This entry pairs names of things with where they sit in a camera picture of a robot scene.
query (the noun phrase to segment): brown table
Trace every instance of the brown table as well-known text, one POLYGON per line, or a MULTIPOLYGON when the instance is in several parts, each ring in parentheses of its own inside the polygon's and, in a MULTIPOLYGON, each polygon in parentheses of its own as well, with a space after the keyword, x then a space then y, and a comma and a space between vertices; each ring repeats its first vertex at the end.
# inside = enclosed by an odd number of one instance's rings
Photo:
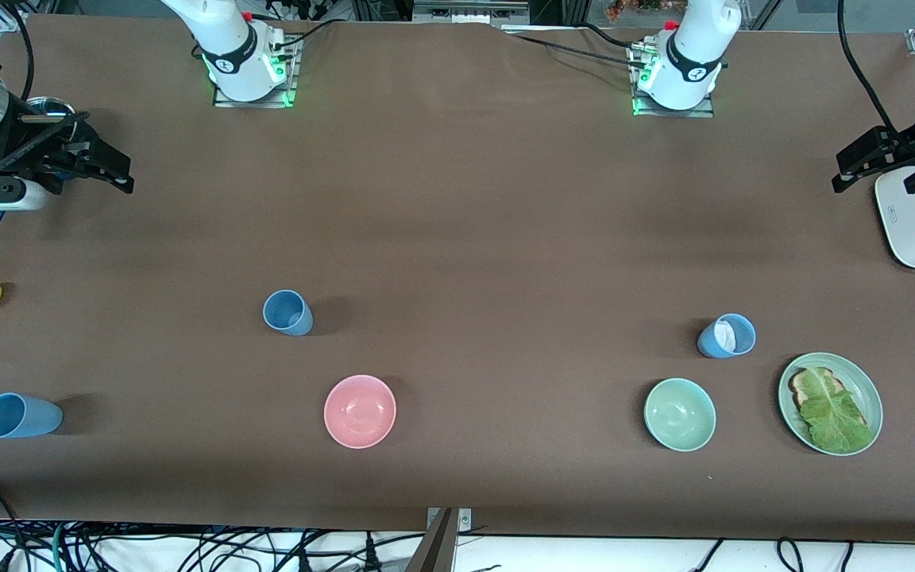
MULTIPOLYGON (((0 229, 0 392, 67 414, 0 441, 21 516, 388 529, 467 506, 490 532, 915 539, 915 272, 871 185, 829 186, 878 123, 834 36, 741 33, 716 118, 674 120, 631 116, 622 68, 485 25, 333 26, 283 111, 211 108, 178 21, 30 29, 35 94, 90 110, 137 191, 76 182, 0 229), (286 287, 309 337, 261 319, 286 287), (726 311, 758 347, 701 358, 726 311), (860 456, 778 414, 778 374, 814 350, 882 394, 860 456), (359 452, 321 419, 352 373, 399 402, 359 452), (647 434, 664 377, 715 400, 701 451, 647 434)), ((852 44, 907 126, 901 36, 852 44)), ((19 86, 16 37, 0 59, 19 86)))

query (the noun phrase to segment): black band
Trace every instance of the black band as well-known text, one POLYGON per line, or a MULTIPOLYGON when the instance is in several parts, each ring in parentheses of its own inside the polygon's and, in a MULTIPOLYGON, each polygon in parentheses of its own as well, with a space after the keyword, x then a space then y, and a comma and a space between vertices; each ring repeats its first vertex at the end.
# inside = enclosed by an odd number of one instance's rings
POLYGON ((708 77, 708 74, 714 72, 716 66, 722 61, 722 56, 716 58, 715 61, 709 61, 708 63, 698 63, 694 60, 687 59, 676 49, 675 32, 666 42, 666 54, 669 56, 669 61, 673 62, 673 68, 680 70, 680 73, 683 75, 683 80, 690 81, 691 83, 697 83, 697 81, 701 81, 705 79, 705 77, 708 77))
POLYGON ((218 72, 239 72, 239 67, 242 65, 242 62, 247 61, 252 57, 254 52, 257 51, 257 29, 253 28, 251 25, 247 25, 246 28, 249 29, 249 37, 246 37, 246 43, 238 50, 218 55, 211 54, 207 50, 204 50, 203 47, 200 48, 200 51, 203 52, 203 57, 206 57, 207 61, 210 62, 210 65, 213 66, 214 69, 217 69, 218 72))

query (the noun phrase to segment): blue cup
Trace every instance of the blue cup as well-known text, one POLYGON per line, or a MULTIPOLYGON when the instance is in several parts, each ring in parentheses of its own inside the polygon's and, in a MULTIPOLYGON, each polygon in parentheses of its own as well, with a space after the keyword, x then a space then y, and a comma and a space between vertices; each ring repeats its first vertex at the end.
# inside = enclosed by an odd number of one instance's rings
POLYGON ((0 439, 37 437, 61 424, 62 409, 54 403, 18 393, 0 394, 0 439))
POLYGON ((313 329, 313 312, 295 290, 279 290, 264 303, 264 321, 289 336, 305 336, 313 329))
POLYGON ((697 348, 707 358, 734 358, 751 351, 756 339, 755 325, 749 319, 740 314, 726 314, 701 332, 697 348))

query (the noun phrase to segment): light green plate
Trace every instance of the light green plate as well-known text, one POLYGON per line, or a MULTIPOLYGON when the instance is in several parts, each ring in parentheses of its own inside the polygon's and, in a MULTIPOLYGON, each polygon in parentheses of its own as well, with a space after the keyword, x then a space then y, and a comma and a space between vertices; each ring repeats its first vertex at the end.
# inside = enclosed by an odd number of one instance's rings
POLYGON ((882 432, 882 421, 885 419, 885 412, 882 410, 882 398, 878 395, 878 388, 874 386, 871 378, 845 357, 835 354, 825 354, 824 352, 814 352, 814 354, 804 354, 794 359, 790 365, 786 366, 785 372, 782 373, 782 379, 778 381, 778 409, 782 410, 782 417, 786 420, 789 428, 794 432, 800 441, 810 446, 811 449, 832 455, 836 457, 848 457, 867 451, 869 446, 878 441, 878 435, 882 432), (796 400, 793 398, 793 390, 789 388, 789 381, 795 374, 800 373, 800 369, 809 367, 828 367, 842 381, 846 390, 853 394, 853 402, 867 421, 867 428, 874 434, 871 442, 865 445, 859 451, 852 453, 832 453, 821 449, 820 446, 810 442, 810 430, 807 423, 804 423, 803 417, 800 416, 799 409, 796 408, 796 400))
POLYGON ((683 377, 659 381, 645 399, 645 427, 673 451, 701 449, 711 441, 715 421, 712 398, 683 377))

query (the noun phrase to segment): lettuce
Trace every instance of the lettuce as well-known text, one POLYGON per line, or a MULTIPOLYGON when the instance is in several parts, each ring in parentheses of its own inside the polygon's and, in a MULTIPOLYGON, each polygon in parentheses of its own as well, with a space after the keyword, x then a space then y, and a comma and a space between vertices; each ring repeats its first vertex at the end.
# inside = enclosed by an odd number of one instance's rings
POLYGON ((824 367, 804 369, 799 389, 807 400, 800 406, 800 416, 814 445, 829 453, 854 453, 871 444, 874 434, 861 420, 853 395, 836 387, 834 379, 824 367))

